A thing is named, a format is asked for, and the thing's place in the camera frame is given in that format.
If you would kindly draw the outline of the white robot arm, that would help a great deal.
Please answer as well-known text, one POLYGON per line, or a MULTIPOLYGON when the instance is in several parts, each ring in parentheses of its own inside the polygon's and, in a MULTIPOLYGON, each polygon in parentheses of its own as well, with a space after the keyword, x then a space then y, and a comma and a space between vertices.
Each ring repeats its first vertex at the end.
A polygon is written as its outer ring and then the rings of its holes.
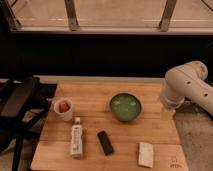
POLYGON ((188 98, 213 117, 213 86, 205 82, 207 76, 208 69, 201 61, 169 69, 160 94, 161 103, 167 109, 177 109, 188 98))

